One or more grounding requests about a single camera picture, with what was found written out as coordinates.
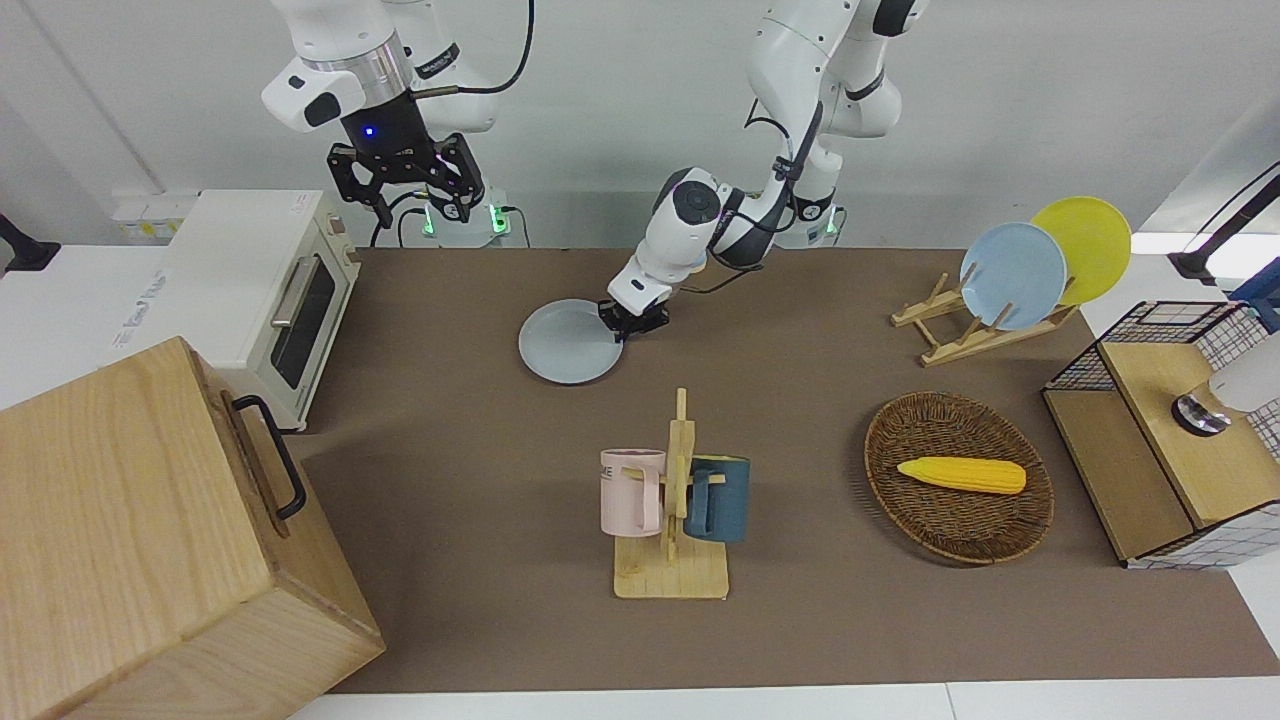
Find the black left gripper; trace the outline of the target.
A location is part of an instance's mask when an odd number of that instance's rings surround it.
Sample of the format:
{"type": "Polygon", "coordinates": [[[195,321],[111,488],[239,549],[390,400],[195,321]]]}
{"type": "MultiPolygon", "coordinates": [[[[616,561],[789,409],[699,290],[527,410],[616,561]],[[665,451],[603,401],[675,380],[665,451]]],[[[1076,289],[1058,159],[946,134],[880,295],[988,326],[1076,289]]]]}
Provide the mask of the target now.
{"type": "Polygon", "coordinates": [[[617,297],[608,297],[598,304],[598,316],[605,328],[612,333],[616,343],[627,340],[627,319],[630,334],[646,334],[669,323],[669,311],[666,300],[640,299],[639,301],[623,301],[617,297]]]}

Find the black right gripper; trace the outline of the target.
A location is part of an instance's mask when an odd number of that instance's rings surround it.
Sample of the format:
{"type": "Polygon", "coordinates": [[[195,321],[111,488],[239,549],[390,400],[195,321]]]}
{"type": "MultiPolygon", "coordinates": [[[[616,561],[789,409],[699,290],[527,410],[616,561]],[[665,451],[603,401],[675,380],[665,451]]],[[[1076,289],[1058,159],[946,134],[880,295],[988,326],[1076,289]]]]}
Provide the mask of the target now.
{"type": "Polygon", "coordinates": [[[484,200],[480,167],[461,133],[434,137],[408,92],[340,118],[347,143],[333,143],[326,155],[335,188],[347,202],[358,202],[389,229],[387,184],[422,183],[430,204],[451,222],[468,222],[484,200]]]}

